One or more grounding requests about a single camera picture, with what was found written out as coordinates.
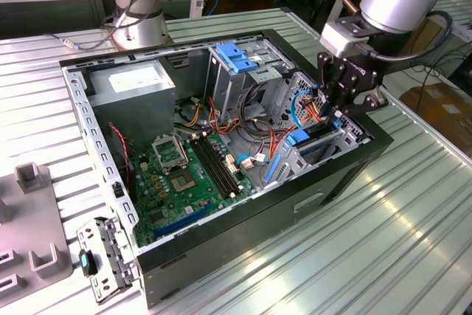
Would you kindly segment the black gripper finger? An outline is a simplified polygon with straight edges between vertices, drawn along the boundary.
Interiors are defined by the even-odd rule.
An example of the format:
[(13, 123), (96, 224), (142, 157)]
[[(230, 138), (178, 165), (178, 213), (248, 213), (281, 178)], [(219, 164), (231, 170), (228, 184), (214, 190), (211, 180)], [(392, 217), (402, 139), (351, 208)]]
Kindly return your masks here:
[(339, 105), (338, 110), (349, 117), (357, 117), (376, 111), (388, 105), (388, 99), (379, 89), (373, 89), (360, 94), (351, 94)]
[(347, 73), (347, 61), (329, 52), (320, 52), (317, 59), (317, 71), (316, 81), (326, 100), (323, 114), (327, 122), (334, 122), (347, 100), (344, 77)]

